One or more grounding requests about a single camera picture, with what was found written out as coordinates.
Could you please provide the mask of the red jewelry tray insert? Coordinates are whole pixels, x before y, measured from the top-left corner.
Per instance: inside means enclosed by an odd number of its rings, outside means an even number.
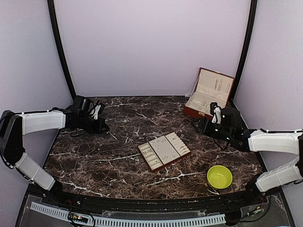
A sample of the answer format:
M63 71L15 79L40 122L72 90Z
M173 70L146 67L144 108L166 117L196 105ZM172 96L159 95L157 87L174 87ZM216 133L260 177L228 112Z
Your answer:
M190 149L175 132L139 145L138 150L152 173L191 154Z

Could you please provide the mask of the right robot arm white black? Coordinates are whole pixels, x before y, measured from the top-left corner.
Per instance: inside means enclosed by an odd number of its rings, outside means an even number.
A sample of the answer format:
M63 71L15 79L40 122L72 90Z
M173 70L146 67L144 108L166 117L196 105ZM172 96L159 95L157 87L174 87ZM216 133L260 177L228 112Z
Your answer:
M260 197L260 192L303 181L303 131L269 131L264 129L244 129L239 110L221 108L211 104L212 118L201 117L191 121L199 134L226 141L241 152L282 152L294 154L293 161L274 170L254 176L246 185L242 202L252 205Z

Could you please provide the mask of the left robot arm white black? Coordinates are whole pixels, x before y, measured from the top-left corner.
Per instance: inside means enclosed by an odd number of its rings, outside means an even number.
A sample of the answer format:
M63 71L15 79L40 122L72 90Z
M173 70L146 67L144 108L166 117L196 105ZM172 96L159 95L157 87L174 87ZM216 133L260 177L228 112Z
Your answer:
M83 130L90 134L109 131L106 120L101 117L103 103L76 96L65 109L54 107L45 111L3 112L0 119L0 157L9 169L17 169L27 180L48 191L48 198L56 206L63 206L67 196L61 192L62 185L47 173L26 152L25 135L48 130Z

